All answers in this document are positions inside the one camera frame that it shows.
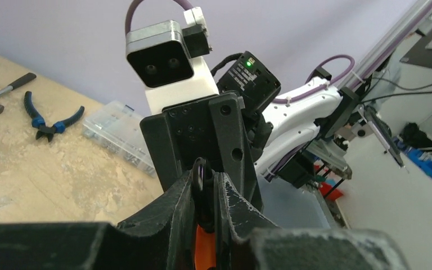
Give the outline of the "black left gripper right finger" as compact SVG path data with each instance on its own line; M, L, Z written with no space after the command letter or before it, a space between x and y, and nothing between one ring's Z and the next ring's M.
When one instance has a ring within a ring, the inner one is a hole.
M277 226L247 201L227 173L214 175L216 269L267 269L263 236Z

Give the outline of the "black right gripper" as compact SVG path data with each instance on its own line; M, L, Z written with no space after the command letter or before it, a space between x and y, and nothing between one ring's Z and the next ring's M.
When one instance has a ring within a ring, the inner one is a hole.
M253 159L235 92L170 107L142 119L140 128L164 192L197 158L228 174L236 191L263 209Z

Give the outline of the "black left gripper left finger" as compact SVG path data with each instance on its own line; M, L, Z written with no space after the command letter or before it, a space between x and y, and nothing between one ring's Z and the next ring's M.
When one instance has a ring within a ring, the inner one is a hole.
M195 269L196 211L187 172L161 196L118 223L130 242L120 252L118 269Z

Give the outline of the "orange black padlock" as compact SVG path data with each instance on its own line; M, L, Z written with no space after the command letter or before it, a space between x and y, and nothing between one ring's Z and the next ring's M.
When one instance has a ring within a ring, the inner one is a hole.
M198 157L191 170L191 196L194 201L196 235L194 263L196 269L216 267L214 179L209 162Z

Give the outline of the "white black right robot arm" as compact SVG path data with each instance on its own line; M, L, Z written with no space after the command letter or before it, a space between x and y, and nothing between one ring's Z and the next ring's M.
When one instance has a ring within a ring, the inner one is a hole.
M280 94L279 82L256 57L245 52L234 58L217 83L218 93L178 97L140 124L162 188L189 172L201 210L210 206L213 172L228 174L238 192L261 209L257 175L277 172L310 142L332 135L358 103L321 66L304 85Z

